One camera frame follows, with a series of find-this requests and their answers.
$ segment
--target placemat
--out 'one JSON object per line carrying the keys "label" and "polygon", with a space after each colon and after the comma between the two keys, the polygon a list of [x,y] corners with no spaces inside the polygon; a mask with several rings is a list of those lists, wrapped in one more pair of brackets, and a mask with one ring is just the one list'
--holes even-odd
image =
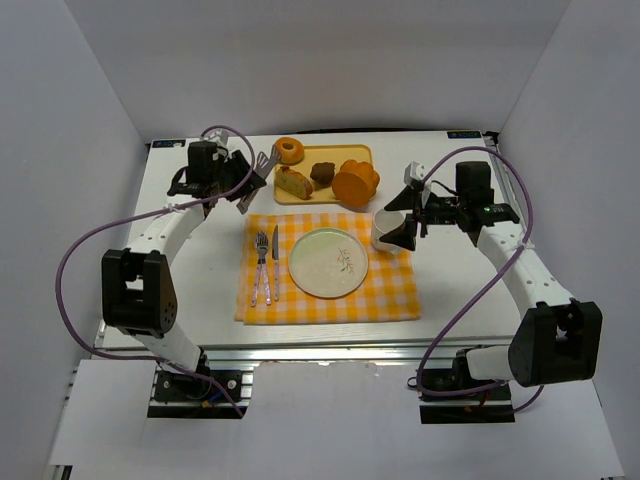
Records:
{"label": "placemat", "polygon": [[[235,320],[246,324],[288,325],[415,320],[420,303],[410,253],[379,252],[371,245],[370,213],[305,213],[293,215],[249,215],[245,225],[242,267],[236,299]],[[251,291],[258,261],[253,241],[264,230],[271,242],[278,225],[280,254],[280,300],[267,306],[263,282],[258,304],[251,307]],[[296,240],[321,227],[345,230],[362,242],[369,256],[369,271],[354,292],[337,299],[316,298],[300,290],[289,275],[287,255]],[[271,245],[267,256],[269,283],[273,297]]]}

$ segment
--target yellow tray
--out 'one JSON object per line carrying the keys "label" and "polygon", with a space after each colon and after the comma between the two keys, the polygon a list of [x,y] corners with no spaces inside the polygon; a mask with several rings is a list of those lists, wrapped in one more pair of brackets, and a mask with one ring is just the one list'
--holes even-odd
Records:
{"label": "yellow tray", "polygon": [[309,176],[313,165],[320,162],[333,162],[336,165],[336,173],[347,160],[367,162],[373,164],[371,150],[366,145],[311,145],[304,147],[304,158],[300,163],[291,165],[291,169],[300,172],[309,179],[313,185],[313,193],[309,200],[301,200],[281,188],[273,186],[273,198],[281,205],[304,205],[318,203],[340,203],[331,190],[331,186],[320,188]]}

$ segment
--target cake slice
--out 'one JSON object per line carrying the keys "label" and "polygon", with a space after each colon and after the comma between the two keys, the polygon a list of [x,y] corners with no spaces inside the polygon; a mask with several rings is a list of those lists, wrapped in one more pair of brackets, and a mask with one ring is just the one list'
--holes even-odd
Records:
{"label": "cake slice", "polygon": [[276,172],[276,187],[302,200],[309,200],[313,193],[313,187],[307,177],[289,167],[282,167]]}

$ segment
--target white plate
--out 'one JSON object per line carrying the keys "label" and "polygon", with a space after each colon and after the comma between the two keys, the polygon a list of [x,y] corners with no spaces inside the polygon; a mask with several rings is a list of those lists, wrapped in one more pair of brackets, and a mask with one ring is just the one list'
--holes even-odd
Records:
{"label": "white plate", "polygon": [[337,298],[360,286],[369,258],[360,241],[337,228],[318,228],[298,239],[289,254],[296,285],[321,298]]}

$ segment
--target knife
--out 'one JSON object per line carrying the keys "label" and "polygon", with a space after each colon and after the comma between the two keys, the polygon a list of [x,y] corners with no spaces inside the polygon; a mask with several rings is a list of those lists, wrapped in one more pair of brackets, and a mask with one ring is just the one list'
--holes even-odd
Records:
{"label": "knife", "polygon": [[278,262],[278,226],[273,229],[271,239],[271,256],[273,258],[273,298],[277,302],[280,299],[280,263]]}

